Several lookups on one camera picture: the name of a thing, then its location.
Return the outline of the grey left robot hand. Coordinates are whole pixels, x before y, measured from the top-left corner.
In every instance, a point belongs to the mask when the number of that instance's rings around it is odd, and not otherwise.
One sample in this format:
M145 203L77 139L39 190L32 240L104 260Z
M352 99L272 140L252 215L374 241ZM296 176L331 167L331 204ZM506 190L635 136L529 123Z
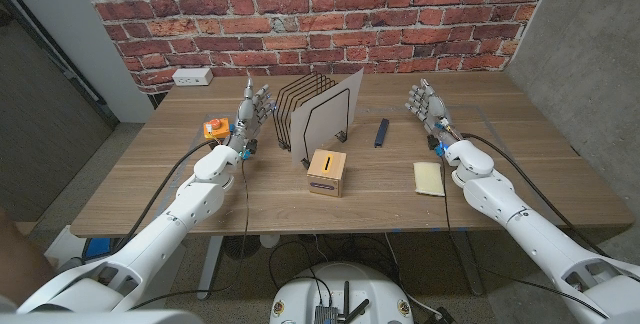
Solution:
M244 88L244 99L239 104L235 130L231 135L228 146L240 152L260 133L261 126L273 114L276 103L271 99L269 86L264 85L255 89L253 80L248 78Z

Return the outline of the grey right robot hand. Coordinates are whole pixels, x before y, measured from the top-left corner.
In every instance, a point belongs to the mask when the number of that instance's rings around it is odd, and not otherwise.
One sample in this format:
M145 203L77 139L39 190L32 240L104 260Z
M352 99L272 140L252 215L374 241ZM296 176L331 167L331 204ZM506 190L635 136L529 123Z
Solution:
M405 107L418 118L427 134L438 141L437 146L446 150L462 140L444 102L426 78L421 78L419 85L411 87Z

